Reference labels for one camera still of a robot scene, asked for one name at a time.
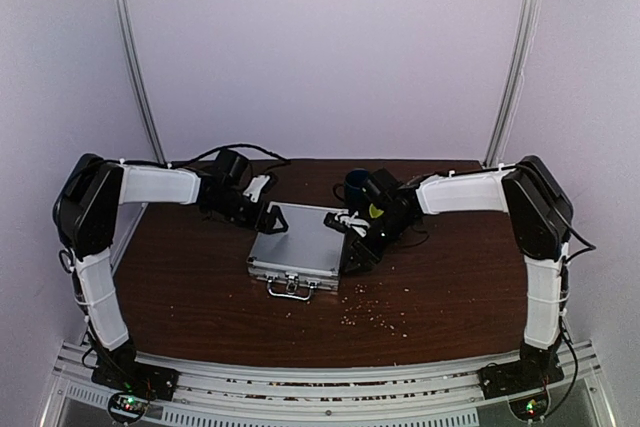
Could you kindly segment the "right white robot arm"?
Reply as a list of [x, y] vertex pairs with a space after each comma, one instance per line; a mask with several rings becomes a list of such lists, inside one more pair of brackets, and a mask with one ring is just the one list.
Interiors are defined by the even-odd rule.
[[340, 210], [324, 218], [326, 227], [347, 237], [340, 265], [344, 274], [370, 270], [389, 245], [424, 217], [507, 214], [527, 272], [527, 320], [512, 377], [519, 387], [530, 389], [550, 373], [569, 295], [573, 206], [539, 157], [474, 172], [433, 173], [406, 183], [379, 169], [361, 191], [379, 216], [368, 219]]

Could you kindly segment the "silver aluminium poker case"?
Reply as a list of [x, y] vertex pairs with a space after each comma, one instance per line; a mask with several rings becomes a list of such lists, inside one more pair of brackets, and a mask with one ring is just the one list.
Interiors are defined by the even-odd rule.
[[259, 233], [247, 258], [248, 275], [273, 297], [309, 301], [318, 290], [338, 291], [345, 234], [327, 227], [337, 208], [273, 202], [285, 232]]

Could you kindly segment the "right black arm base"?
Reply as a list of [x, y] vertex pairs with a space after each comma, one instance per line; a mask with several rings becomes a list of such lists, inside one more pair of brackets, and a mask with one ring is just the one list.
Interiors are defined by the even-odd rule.
[[478, 377], [484, 398], [493, 399], [541, 389], [563, 380], [564, 373], [556, 346], [540, 349], [522, 343], [517, 360], [490, 363], [478, 371]]

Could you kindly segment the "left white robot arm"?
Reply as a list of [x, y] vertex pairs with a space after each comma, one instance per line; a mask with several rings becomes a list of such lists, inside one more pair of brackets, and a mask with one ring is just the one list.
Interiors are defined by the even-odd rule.
[[112, 353], [130, 340], [117, 299], [111, 247], [118, 211], [125, 204], [194, 205], [204, 214], [258, 233], [285, 233], [289, 225], [280, 207], [264, 200], [275, 182], [271, 173], [239, 183], [249, 161], [231, 149], [212, 164], [161, 166], [147, 161], [82, 155], [53, 207], [52, 218], [64, 247], [66, 264], [79, 289], [78, 304], [97, 344]]

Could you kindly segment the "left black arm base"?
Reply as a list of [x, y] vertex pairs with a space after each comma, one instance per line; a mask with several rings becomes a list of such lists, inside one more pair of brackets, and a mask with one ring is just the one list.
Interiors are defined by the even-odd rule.
[[175, 369], [141, 363], [133, 352], [107, 352], [93, 370], [93, 383], [147, 400], [171, 401], [179, 379]]

